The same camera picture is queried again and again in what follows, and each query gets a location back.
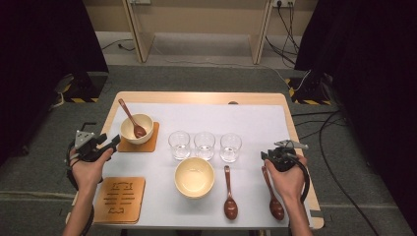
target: spoon handle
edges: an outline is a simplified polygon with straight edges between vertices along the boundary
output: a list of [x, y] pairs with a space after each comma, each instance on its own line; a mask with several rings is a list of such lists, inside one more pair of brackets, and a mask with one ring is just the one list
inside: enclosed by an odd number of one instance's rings
[[262, 166], [262, 173], [264, 174], [265, 182], [267, 182], [268, 189], [269, 189], [269, 193], [270, 193], [270, 197], [271, 198], [275, 198], [275, 194], [273, 193], [272, 186], [270, 185], [267, 168], [264, 165]]
[[120, 98], [120, 99], [119, 99], [119, 103], [120, 103], [120, 105], [122, 106], [123, 110], [125, 110], [126, 114], [128, 114], [128, 116], [129, 116], [129, 118], [131, 119], [132, 123], [133, 123], [134, 125], [136, 125], [136, 122], [135, 122], [135, 120], [133, 119], [133, 117], [132, 117], [132, 115], [131, 115], [131, 113], [130, 113], [130, 111], [129, 111], [128, 107], [126, 106], [125, 101], [124, 101], [122, 98]]
[[227, 197], [232, 197], [232, 192], [230, 188], [230, 167], [228, 165], [224, 166], [224, 174], [226, 175], [226, 185], [227, 185]]

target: black curtain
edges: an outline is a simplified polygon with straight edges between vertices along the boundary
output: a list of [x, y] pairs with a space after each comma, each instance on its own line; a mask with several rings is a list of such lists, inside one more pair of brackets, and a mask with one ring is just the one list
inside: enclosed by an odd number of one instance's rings
[[64, 76], [87, 86], [88, 72], [108, 72], [82, 0], [3, 2], [0, 164], [28, 144]]
[[296, 68], [333, 76], [359, 146], [417, 234], [415, 16], [413, 0], [319, 0]]

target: black cable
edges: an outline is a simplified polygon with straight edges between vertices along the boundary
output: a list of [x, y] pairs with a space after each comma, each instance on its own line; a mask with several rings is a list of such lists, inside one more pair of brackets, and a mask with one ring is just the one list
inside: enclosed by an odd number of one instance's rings
[[339, 111], [334, 112], [333, 114], [329, 115], [325, 123], [323, 124], [322, 128], [320, 129], [319, 134], [319, 145], [320, 145], [320, 152], [322, 153], [323, 160], [325, 161], [326, 167], [328, 168], [328, 172], [330, 173], [331, 177], [333, 178], [334, 182], [337, 184], [341, 192], [347, 197], [347, 199], [355, 206], [355, 208], [359, 211], [359, 213], [362, 215], [362, 217], [365, 219], [365, 221], [368, 223], [368, 225], [371, 227], [372, 231], [374, 231], [375, 235], [379, 235], [377, 230], [375, 229], [374, 225], [372, 225], [371, 221], [368, 219], [368, 217], [365, 215], [365, 213], [362, 211], [361, 208], [353, 201], [353, 199], [347, 194], [347, 192], [343, 189], [339, 181], [337, 180], [336, 176], [334, 175], [333, 171], [331, 170], [328, 159], [326, 158], [324, 149], [323, 149], [323, 143], [322, 143], [322, 133], [323, 129], [326, 126], [326, 123], [331, 119], [331, 117], [335, 114], [337, 114]]
[[[284, 149], [286, 149], [286, 148], [295, 149], [294, 143], [292, 141], [289, 141], [288, 143], [286, 143]], [[310, 190], [310, 176], [309, 176], [309, 172], [307, 171], [306, 166], [304, 166], [304, 164], [301, 163], [298, 160], [298, 157], [296, 155], [288, 152], [284, 156], [284, 158], [287, 158], [288, 160], [293, 161], [294, 163], [296, 163], [301, 168], [301, 170], [303, 171], [305, 186], [304, 186], [303, 194], [301, 195], [301, 198], [300, 198], [300, 201], [303, 204], [304, 201], [306, 200], [307, 194], [309, 193], [309, 190]]]
[[133, 40], [133, 39], [132, 39], [132, 38], [127, 38], [127, 39], [120, 39], [120, 40], [113, 41], [113, 42], [109, 43], [108, 45], [106, 45], [106, 46], [104, 46], [104, 47], [101, 47], [101, 50], [106, 49], [107, 47], [109, 47], [109, 46], [113, 45], [113, 44], [114, 44], [114, 43], [116, 43], [116, 42], [119, 42], [119, 41], [130, 41], [130, 40]]
[[[287, 39], [289, 38], [290, 39], [290, 41], [294, 44], [294, 45], [296, 45], [297, 43], [295, 42], [295, 40], [294, 40], [294, 38], [293, 38], [293, 36], [292, 36], [292, 33], [290, 32], [290, 30], [288, 29], [288, 26], [287, 26], [287, 24], [286, 24], [286, 22], [284, 21], [284, 19], [283, 19], [283, 17], [282, 17], [282, 15], [281, 15], [281, 12], [280, 12], [280, 5], [278, 4], [278, 15], [279, 15], [279, 17], [281, 18], [281, 20], [282, 20], [282, 23], [284, 24], [284, 27], [285, 27], [285, 30], [286, 30], [286, 32], [287, 32]], [[291, 23], [291, 17], [292, 17], [292, 13], [291, 13], [291, 8], [290, 8], [290, 23]]]
[[294, 114], [294, 115], [291, 115], [291, 116], [296, 117], [296, 116], [307, 116], [307, 115], [332, 114], [332, 113], [337, 112], [337, 111], [338, 110], [336, 110], [336, 111], [323, 111], [323, 112], [311, 112], [311, 113], [300, 113], [300, 114]]
[[289, 6], [289, 31], [291, 34], [291, 38], [292, 38], [292, 43], [294, 46], [294, 50], [298, 53], [298, 49], [300, 49], [300, 47], [298, 46], [297, 42], [294, 39], [294, 34], [292, 32], [292, 23], [294, 22], [294, 15], [295, 15], [295, 10], [294, 10], [294, 4], [292, 2], [288, 3]]
[[[341, 119], [343, 119], [343, 117], [342, 118], [339, 118], [337, 120], [328, 122], [328, 123], [331, 123], [332, 125], [338, 125], [338, 126], [346, 127], [347, 125], [343, 125], [343, 124], [336, 123], [336, 121], [341, 120]], [[304, 125], [304, 124], [307, 124], [307, 123], [323, 123], [323, 122], [325, 122], [325, 121], [305, 121], [305, 122], [301, 122], [301, 123], [295, 124], [294, 126]]]
[[270, 43], [270, 42], [269, 42], [269, 40], [268, 40], [268, 38], [267, 38], [267, 37], [266, 37], [266, 40], [267, 40], [267, 42], [268, 42], [269, 46], [272, 48], [272, 50], [273, 50], [276, 54], [278, 54], [279, 56], [281, 56], [281, 57], [282, 57], [282, 59], [285, 59], [285, 60], [287, 60], [288, 62], [290, 62], [290, 63], [292, 63], [292, 64], [294, 64], [294, 65], [295, 65], [295, 62], [294, 62], [293, 60], [291, 60], [289, 57], [287, 57], [287, 56], [285, 56], [285, 55], [284, 55], [284, 52], [282, 51], [282, 49], [280, 49], [280, 48], [278, 48], [278, 47], [276, 47], [276, 46], [272, 45], [272, 43]]
[[[327, 127], [327, 126], [330, 126], [330, 125], [332, 125], [333, 123], [330, 123], [330, 124], [326, 124], [325, 126], [324, 126], [324, 128], [325, 127]], [[299, 140], [303, 140], [303, 139], [306, 139], [306, 138], [308, 138], [308, 137], [310, 137], [310, 136], [313, 136], [313, 135], [316, 135], [317, 133], [319, 133], [320, 132], [320, 130], [318, 130], [318, 131], [316, 131], [316, 132], [313, 132], [313, 133], [311, 133], [311, 134], [309, 134], [309, 135], [306, 135], [306, 136], [303, 136], [303, 137], [301, 137], [301, 138], [299, 138]]]
[[[287, 41], [288, 41], [288, 38], [289, 38], [289, 35], [285, 38], [284, 45], [282, 46], [282, 51], [284, 51], [284, 50], [285, 50], [285, 46], [286, 46], [286, 43], [287, 43]], [[284, 62], [283, 57], [281, 57], [281, 60], [282, 60], [282, 63], [283, 63], [286, 67], [291, 68], [291, 69], [294, 69], [294, 67], [288, 66], [288, 65]]]
[[281, 48], [278, 48], [277, 46], [273, 45], [273, 44], [269, 41], [269, 39], [268, 39], [268, 37], [267, 37], [267, 36], [265, 36], [265, 39], [267, 40], [267, 42], [268, 42], [268, 44], [270, 45], [270, 47], [272, 47], [272, 49], [275, 49], [275, 50], [279, 51], [280, 53], [284, 52], [284, 53], [286, 53], [286, 54], [291, 54], [291, 55], [294, 55], [294, 56], [298, 55], [298, 54], [297, 54], [297, 53], [295, 53], [295, 52], [290, 52], [290, 51], [282, 51], [282, 49], [281, 49]]
[[123, 48], [126, 51], [133, 51], [133, 50], [135, 50], [135, 47], [134, 48], [126, 48], [125, 46], [122, 45], [122, 43], [119, 43], [118, 46], [119, 46], [119, 48]]

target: gray carpet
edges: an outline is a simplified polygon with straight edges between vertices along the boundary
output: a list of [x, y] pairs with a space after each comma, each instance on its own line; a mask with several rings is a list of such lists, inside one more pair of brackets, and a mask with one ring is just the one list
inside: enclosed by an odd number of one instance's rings
[[[300, 105], [290, 101], [286, 84], [269, 69], [110, 66], [97, 103], [65, 103], [49, 112], [30, 142], [30, 154], [9, 158], [0, 168], [0, 234], [59, 235], [75, 190], [65, 177], [64, 153], [84, 122], [99, 133], [117, 92], [122, 90], [280, 92], [292, 114], [337, 110], [337, 105]], [[280, 71], [283, 77], [296, 74]], [[301, 142], [310, 149], [309, 169], [326, 221], [315, 235], [373, 235], [363, 217], [340, 191], [321, 155], [319, 131], [328, 114], [294, 116]], [[323, 148], [334, 175], [369, 217], [380, 235], [413, 235], [381, 178], [367, 165], [342, 114], [323, 131]], [[287, 235], [272, 230], [272, 235]], [[119, 235], [120, 230], [95, 227], [91, 235]], [[129, 235], [175, 235], [163, 230], [129, 230]], [[205, 231], [203, 235], [243, 235]]]

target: white cable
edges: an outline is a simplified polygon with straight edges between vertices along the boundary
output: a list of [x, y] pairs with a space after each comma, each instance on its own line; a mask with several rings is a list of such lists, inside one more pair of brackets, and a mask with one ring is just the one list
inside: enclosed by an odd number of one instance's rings
[[59, 194], [59, 193], [47, 193], [47, 192], [21, 192], [21, 191], [0, 191], [0, 200], [7, 199], [4, 197], [30, 197], [30, 198], [44, 198], [44, 199], [73, 199], [75, 195], [72, 194]]
[[61, 101], [59, 103], [57, 103], [57, 104], [51, 105], [51, 107], [50, 107], [49, 110], [52, 110], [52, 109], [54, 109], [54, 108], [56, 108], [56, 107], [61, 106], [61, 105], [64, 104], [64, 102], [65, 102], [65, 100], [64, 100], [64, 93], [63, 92], [58, 92], [58, 94], [61, 96]]
[[[164, 61], [169, 62], [169, 63], [210, 64], [210, 65], [216, 65], [216, 66], [240, 66], [240, 67], [244, 67], [244, 68], [257, 68], [257, 67], [264, 67], [264, 68], [268, 68], [268, 69], [271, 69], [271, 70], [275, 71], [275, 72], [278, 74], [279, 78], [280, 78], [282, 81], [284, 81], [284, 82], [285, 82], [285, 84], [286, 84], [286, 86], [288, 87], [288, 89], [292, 89], [292, 87], [288, 85], [288, 83], [287, 83], [287, 82], [285, 81], [285, 79], [281, 76], [281, 74], [280, 74], [278, 71], [276, 71], [274, 68], [269, 67], [269, 66], [264, 66], [264, 65], [247, 66], [247, 65], [240, 65], [240, 64], [233, 64], [233, 63], [225, 63], [225, 64], [222, 64], [222, 63], [214, 63], [214, 62], [170, 61], [170, 60], [166, 60], [166, 59], [165, 59]], [[307, 71], [307, 72], [306, 72], [306, 74], [304, 75], [303, 79], [301, 80], [301, 84], [300, 84], [300, 86], [299, 86], [297, 89], [294, 89], [294, 91], [296, 91], [296, 90], [300, 89], [300, 87], [303, 85], [304, 81], [305, 81], [305, 80], [307, 79], [307, 77], [309, 76], [310, 72], [311, 72], [311, 70], [309, 70], [309, 71]]]

